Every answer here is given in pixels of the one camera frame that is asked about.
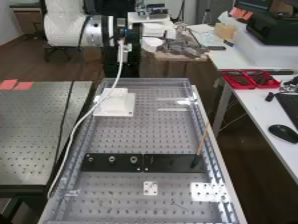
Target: white desk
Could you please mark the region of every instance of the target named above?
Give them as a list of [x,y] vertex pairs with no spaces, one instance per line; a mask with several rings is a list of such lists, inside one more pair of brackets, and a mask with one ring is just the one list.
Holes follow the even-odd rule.
[[[194,37],[196,38],[196,41],[202,45],[207,46],[224,46],[224,51],[210,51],[208,52],[208,58],[215,65],[218,70],[229,70],[229,69],[272,69],[272,70],[281,70],[288,68],[280,68],[280,67],[261,67],[256,66],[236,50],[236,47],[229,47],[227,44],[223,43],[223,39],[220,39],[214,33],[214,28],[210,27],[206,24],[200,25],[192,25],[187,26],[187,28],[192,31]],[[210,33],[210,37],[212,39],[212,43],[206,43],[204,40],[202,40],[200,35],[202,33]]]
[[[293,78],[293,76],[273,76],[273,78],[276,80],[288,81]],[[223,94],[212,124],[212,131],[216,135],[224,116],[229,95],[233,93],[240,105],[247,112],[247,115],[257,127],[289,175],[292,176],[292,179],[298,183],[298,145],[280,140],[277,137],[269,134],[267,128],[273,124],[281,124],[292,128],[292,130],[296,129],[276,99],[273,98],[271,102],[264,101],[268,92],[276,93],[277,89],[233,90],[229,88],[228,84],[224,83]]]

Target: metal table surface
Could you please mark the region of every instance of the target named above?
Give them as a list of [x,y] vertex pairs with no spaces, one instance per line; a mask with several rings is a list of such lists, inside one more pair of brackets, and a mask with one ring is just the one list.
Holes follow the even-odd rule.
[[[74,82],[59,152],[91,82]],[[46,185],[70,82],[35,82],[25,91],[0,91],[0,187]]]
[[[111,83],[107,79],[96,94]],[[87,153],[194,154],[196,151],[206,114],[187,79],[122,79],[116,87],[135,93],[134,116],[84,120],[39,224],[244,224],[210,129],[202,151],[204,172],[80,172]],[[143,194],[144,181],[156,182],[156,196]]]

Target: metal bracket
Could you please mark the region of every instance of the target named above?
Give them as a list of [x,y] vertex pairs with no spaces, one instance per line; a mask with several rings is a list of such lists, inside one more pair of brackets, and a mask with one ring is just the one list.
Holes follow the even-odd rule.
[[87,153],[82,160],[82,172],[140,172],[140,154]]
[[146,154],[143,170],[147,173],[204,173],[202,157],[198,165],[190,168],[192,160],[192,154]]

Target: keyboard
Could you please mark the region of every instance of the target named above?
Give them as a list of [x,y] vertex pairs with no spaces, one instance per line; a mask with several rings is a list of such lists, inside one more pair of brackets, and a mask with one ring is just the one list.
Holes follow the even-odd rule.
[[291,119],[292,124],[295,125],[295,128],[298,129],[298,95],[277,93],[275,97],[288,118]]

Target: wooden cabinet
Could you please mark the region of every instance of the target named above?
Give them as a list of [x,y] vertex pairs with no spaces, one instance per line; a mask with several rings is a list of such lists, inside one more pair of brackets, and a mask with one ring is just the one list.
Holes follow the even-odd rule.
[[13,10],[15,19],[23,34],[34,34],[42,31],[42,16],[39,10],[15,11]]

